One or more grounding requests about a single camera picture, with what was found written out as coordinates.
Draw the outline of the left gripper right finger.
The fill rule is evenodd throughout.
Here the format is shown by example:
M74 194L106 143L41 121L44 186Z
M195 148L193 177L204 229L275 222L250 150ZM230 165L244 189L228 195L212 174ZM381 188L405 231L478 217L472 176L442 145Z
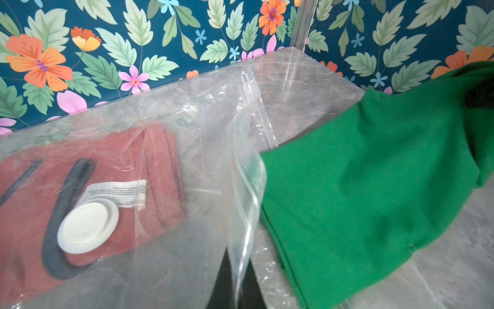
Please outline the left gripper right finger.
M252 261L249 260L238 305L240 309L267 309Z

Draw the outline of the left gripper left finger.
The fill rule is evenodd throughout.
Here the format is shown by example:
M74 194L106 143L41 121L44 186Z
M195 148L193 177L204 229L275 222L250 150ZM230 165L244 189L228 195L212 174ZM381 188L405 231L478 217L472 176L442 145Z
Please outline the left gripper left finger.
M235 309L232 267L228 250L225 249L215 285L206 309Z

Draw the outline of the clear plastic vacuum bag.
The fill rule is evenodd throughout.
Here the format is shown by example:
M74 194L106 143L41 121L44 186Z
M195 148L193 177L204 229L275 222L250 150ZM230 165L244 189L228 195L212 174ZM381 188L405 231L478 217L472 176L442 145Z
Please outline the clear plastic vacuum bag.
M206 307L224 198L362 95L289 48L2 137L1 307Z

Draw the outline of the green tank top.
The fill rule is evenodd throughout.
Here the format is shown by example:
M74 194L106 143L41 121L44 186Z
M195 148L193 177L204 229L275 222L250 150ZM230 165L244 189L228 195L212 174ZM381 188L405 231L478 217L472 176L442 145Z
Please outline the green tank top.
M369 90L262 159L261 218L298 302L333 308L439 238L491 176L493 63Z

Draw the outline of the red tank top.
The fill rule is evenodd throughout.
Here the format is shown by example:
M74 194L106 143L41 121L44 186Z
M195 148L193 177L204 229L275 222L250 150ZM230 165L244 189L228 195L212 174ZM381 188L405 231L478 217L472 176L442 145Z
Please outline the red tank top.
M186 219L177 140L159 124L1 161L1 304L25 300Z

